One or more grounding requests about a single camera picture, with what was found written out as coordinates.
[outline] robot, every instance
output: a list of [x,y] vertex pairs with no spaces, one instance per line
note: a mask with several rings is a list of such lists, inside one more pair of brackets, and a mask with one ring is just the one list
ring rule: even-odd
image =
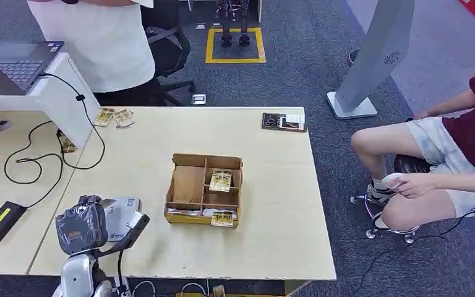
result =
[[52,297],[118,297],[126,291],[121,285],[114,293],[112,283],[99,268],[99,258],[131,248],[150,218],[135,211],[125,237],[101,251],[108,239],[105,208],[114,202],[82,196],[78,204],[56,217],[59,245],[70,257],[62,265],[61,283]]
[[236,20],[236,11],[241,11],[241,36],[239,37],[239,45],[249,46],[250,37],[248,36],[248,17],[249,17],[249,0],[218,0],[216,16],[221,19],[223,26],[223,36],[221,37],[221,45],[227,48],[232,45],[232,35],[230,35],[230,17]]

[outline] white sneaker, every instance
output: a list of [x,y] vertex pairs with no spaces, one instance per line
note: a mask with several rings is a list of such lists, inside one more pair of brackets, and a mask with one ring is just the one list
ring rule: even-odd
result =
[[370,184],[367,186],[367,194],[373,200],[377,200],[381,203],[386,203],[389,200],[389,198],[396,195],[396,193],[392,191],[391,189],[385,189],[385,190],[376,189],[374,187],[373,182],[370,182]]
[[374,226],[375,229],[378,229],[378,230],[382,230],[382,231],[390,230],[390,228],[385,224],[385,222],[382,219],[382,212],[376,213],[374,218],[372,218],[372,225]]

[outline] laptop keyboard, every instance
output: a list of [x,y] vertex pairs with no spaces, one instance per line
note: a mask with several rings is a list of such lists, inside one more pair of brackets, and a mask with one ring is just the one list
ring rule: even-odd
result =
[[0,63],[0,70],[17,85],[26,84],[41,67],[43,60],[16,60]]

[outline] yellow tape square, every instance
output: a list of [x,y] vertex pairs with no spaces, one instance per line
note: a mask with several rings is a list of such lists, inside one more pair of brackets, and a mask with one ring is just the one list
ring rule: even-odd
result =
[[[230,32],[241,32],[241,29],[231,28]],[[216,33],[223,33],[221,28],[208,29],[207,37],[207,52],[205,53],[205,63],[207,64],[247,64],[247,63],[266,63],[267,57],[265,56],[265,48],[263,47],[263,35],[261,34],[261,28],[249,28],[249,33],[255,34],[257,44],[257,58],[243,58],[243,59],[214,59],[214,36]]]

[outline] office chair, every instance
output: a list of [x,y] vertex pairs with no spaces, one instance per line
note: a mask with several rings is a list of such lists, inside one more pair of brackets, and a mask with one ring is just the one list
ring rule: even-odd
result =
[[[411,157],[407,155],[396,155],[394,158],[394,171],[395,172],[400,172],[400,173],[428,173],[430,172],[430,167],[432,165],[429,164],[427,161],[416,158],[416,157]],[[367,213],[369,214],[370,218],[374,218],[374,214],[369,208],[369,204],[374,204],[377,205],[380,208],[384,208],[387,203],[382,203],[377,200],[373,200],[370,197],[368,197],[367,194],[364,195],[358,195],[358,196],[352,196],[350,198],[350,201],[352,204],[356,204],[357,200],[363,200],[365,203],[365,208],[367,210]],[[396,234],[401,234],[403,235],[403,239],[405,242],[411,244],[414,242],[414,236],[416,235],[416,230],[419,228],[419,226],[415,226],[414,228],[406,231],[398,231],[398,230],[389,230],[392,233]],[[376,232],[378,232],[378,229],[376,228],[371,228],[366,231],[365,235],[372,239],[375,238]]]
[[[141,7],[143,28],[147,33],[148,44],[155,60],[155,77],[168,77],[183,69],[190,53],[190,43],[179,24],[179,0],[154,0],[154,8]],[[176,42],[169,39],[174,36]],[[190,93],[195,92],[193,80],[161,85],[165,99],[176,106],[183,106],[169,91],[189,86]]]

